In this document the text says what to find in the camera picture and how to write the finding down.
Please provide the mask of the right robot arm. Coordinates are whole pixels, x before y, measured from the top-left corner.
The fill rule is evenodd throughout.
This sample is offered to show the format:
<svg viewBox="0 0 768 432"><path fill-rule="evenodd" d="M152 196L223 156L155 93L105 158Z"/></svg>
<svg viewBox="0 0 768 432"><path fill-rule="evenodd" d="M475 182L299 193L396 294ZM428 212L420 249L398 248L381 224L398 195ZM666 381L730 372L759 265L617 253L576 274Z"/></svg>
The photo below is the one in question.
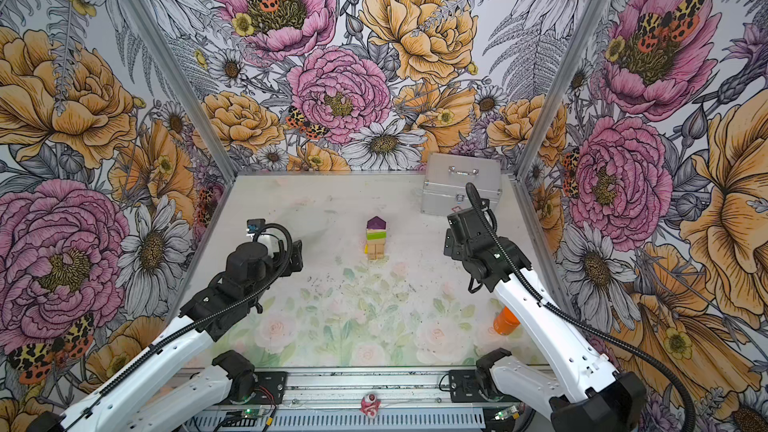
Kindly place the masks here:
<svg viewBox="0 0 768 432"><path fill-rule="evenodd" d="M477 360L475 376L487 399L510 396L549 418L557 431L634 431L646 389L621 373L557 306L531 262L506 237L484 226L484 214L465 209L448 216L444 253L470 274L470 290L488 291L520 322L552 372L536 370L504 348Z"/></svg>

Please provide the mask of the green wood block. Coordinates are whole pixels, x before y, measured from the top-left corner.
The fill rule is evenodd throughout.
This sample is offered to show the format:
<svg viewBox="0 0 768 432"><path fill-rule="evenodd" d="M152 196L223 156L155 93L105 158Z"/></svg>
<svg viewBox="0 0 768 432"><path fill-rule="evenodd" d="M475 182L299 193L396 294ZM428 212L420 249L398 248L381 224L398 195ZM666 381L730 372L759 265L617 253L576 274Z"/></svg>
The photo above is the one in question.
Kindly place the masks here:
<svg viewBox="0 0 768 432"><path fill-rule="evenodd" d="M368 241L385 240L386 237L387 237L387 232L385 229L367 229L366 230L366 239Z"/></svg>

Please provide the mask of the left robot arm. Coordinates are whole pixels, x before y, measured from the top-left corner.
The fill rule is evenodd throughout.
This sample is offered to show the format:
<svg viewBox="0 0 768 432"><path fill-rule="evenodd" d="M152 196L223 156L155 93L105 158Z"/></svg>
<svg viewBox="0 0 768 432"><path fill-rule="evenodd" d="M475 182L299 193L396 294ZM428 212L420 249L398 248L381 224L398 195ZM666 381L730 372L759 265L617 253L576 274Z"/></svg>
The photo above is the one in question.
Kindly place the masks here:
<svg viewBox="0 0 768 432"><path fill-rule="evenodd" d="M302 270L303 244L284 226L263 219L248 220L247 235L227 256L224 270L181 306L153 342L63 414L41 413L29 430L122 430L189 360L251 312L263 312L263 294L278 279Z"/></svg>

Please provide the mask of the purple wood block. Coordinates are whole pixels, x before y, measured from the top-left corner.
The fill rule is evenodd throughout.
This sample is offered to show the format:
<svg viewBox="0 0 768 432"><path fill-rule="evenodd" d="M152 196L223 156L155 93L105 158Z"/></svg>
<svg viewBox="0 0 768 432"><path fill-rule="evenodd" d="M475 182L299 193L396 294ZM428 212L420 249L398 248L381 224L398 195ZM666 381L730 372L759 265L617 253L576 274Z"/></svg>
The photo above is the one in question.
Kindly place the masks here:
<svg viewBox="0 0 768 432"><path fill-rule="evenodd" d="M367 230L386 230L387 223L381 217L374 216L367 221L366 229Z"/></svg>

